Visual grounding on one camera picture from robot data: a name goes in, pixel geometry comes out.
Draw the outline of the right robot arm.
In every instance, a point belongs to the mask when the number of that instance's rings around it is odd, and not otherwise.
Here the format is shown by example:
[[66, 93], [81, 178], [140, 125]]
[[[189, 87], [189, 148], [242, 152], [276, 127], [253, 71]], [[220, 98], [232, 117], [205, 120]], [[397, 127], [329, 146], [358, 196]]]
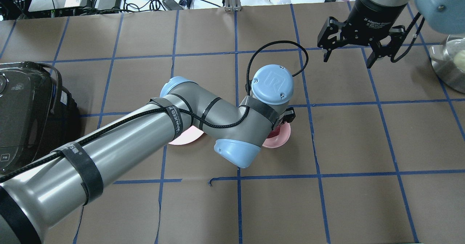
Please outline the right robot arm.
[[414, 45], [424, 23], [442, 34], [464, 33], [465, 0], [356, 0], [344, 22], [328, 17], [318, 35], [317, 46], [324, 49], [327, 62], [333, 50], [349, 44], [371, 47], [370, 68], [377, 59], [389, 57], [393, 63], [410, 31], [418, 24], [409, 47]]

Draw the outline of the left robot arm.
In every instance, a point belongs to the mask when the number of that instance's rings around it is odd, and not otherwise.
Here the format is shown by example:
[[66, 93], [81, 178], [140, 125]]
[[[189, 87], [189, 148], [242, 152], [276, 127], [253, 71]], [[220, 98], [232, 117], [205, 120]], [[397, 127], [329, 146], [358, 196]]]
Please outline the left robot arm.
[[51, 227], [192, 126], [216, 140], [216, 153], [247, 168], [281, 123], [294, 79], [269, 64], [246, 84], [246, 97], [234, 106], [173, 77], [145, 106], [2, 177], [1, 243], [41, 244]]

